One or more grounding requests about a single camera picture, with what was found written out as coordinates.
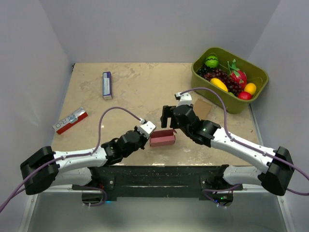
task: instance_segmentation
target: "red box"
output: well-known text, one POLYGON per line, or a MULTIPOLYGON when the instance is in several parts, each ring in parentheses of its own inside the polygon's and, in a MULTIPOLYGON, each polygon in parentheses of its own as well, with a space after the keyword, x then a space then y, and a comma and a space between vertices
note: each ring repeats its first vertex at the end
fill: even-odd
POLYGON ((173 145, 176 142, 175 130, 156 130, 150 136, 150 147, 173 145))

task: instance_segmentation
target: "yellow mango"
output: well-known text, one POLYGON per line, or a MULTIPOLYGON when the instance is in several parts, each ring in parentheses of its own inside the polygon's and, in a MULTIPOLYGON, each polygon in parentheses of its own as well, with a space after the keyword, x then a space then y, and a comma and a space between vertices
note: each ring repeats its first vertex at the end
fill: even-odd
POLYGON ((211 83, 215 86, 217 86, 218 88, 220 89, 223 89, 224 91, 227 92, 227 87, 226 85, 221 81, 219 80, 218 78, 212 78, 211 79, 211 83))

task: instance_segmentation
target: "white wall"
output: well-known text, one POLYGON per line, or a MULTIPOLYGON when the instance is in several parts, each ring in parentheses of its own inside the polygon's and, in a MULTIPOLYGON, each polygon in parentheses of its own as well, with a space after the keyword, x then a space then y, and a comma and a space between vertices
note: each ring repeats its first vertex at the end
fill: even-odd
POLYGON ((221 46, 248 58, 280 0, 40 0, 74 62, 193 62, 221 46))
MULTIPOLYGON (((70 63, 38 0, 0 2, 0 202, 22 181, 19 165, 49 145, 70 63)), ((0 214, 0 231, 18 230, 25 194, 0 214)))
MULTIPOLYGON (((309 173, 309 1, 281 0, 249 61, 267 70, 269 85, 253 104, 265 145, 290 150, 309 173)), ((309 192, 294 174, 290 188, 309 192)), ((298 232, 308 231, 309 198, 286 194, 298 232)))

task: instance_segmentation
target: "red candy bar wrapper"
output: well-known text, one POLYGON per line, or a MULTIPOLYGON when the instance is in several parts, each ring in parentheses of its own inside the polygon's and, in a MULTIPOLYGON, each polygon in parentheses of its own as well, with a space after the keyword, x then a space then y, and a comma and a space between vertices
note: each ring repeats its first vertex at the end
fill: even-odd
POLYGON ((58 134, 62 134, 67 129, 74 126, 76 123, 82 121, 85 117, 87 117, 87 112, 80 107, 79 109, 75 110, 72 114, 65 117, 63 120, 58 121, 53 128, 58 134))

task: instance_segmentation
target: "cardboard piece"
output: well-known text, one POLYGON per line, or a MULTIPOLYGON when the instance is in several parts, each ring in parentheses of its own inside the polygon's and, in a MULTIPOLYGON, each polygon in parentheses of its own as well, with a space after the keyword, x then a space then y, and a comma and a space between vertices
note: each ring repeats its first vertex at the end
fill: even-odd
POLYGON ((197 101, 193 105, 193 111, 198 116, 199 120, 205 120, 207 115, 211 111, 212 105, 201 100, 197 99, 197 101))
POLYGON ((150 136, 150 147, 173 145, 176 142, 175 130, 156 130, 150 136))

